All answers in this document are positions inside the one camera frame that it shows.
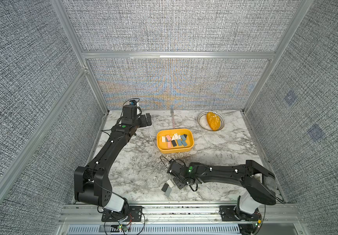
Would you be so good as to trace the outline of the grey eraser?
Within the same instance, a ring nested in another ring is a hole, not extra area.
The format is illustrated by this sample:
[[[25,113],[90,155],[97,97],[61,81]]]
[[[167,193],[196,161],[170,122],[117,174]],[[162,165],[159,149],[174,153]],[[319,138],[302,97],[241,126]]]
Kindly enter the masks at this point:
[[[165,190],[164,195],[165,195],[166,197],[169,197],[170,194],[171,194],[171,192],[172,192],[172,188],[171,188],[171,187],[168,187],[168,188]]]

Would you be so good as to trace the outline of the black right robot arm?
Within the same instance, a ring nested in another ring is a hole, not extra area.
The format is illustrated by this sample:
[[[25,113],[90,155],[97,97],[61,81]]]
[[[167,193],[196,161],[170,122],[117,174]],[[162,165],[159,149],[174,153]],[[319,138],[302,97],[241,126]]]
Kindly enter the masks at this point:
[[[188,166],[170,160],[167,173],[177,180],[177,187],[205,183],[223,183],[243,187],[246,192],[237,200],[237,218],[252,216],[260,205],[276,205],[276,178],[273,172],[253,160],[234,166],[190,163]]]

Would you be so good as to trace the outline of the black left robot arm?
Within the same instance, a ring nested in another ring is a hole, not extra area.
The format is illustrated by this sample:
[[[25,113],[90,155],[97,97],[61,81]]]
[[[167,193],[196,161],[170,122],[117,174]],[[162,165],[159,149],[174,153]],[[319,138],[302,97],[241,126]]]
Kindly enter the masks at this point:
[[[127,213],[127,200],[113,192],[109,180],[110,169],[136,130],[151,125],[151,115],[146,113],[121,118],[111,128],[109,138],[99,153],[86,166],[79,166],[74,172],[74,198],[77,202]]]

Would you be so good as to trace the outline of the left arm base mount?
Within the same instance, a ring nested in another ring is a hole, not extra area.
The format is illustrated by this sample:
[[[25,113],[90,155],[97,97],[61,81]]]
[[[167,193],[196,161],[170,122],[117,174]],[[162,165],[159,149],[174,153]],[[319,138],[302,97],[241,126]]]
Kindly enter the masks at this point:
[[[102,222],[141,222],[142,206],[127,206],[120,212],[103,209]]]

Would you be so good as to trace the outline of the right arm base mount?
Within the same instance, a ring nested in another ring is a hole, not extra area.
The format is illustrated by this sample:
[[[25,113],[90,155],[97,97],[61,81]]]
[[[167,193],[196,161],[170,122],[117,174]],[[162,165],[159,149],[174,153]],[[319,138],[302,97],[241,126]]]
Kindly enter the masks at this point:
[[[219,207],[219,214],[222,218],[222,221],[252,221],[258,222],[262,220],[263,217],[258,209],[255,210],[252,214],[248,214],[240,210],[238,205],[227,205]]]

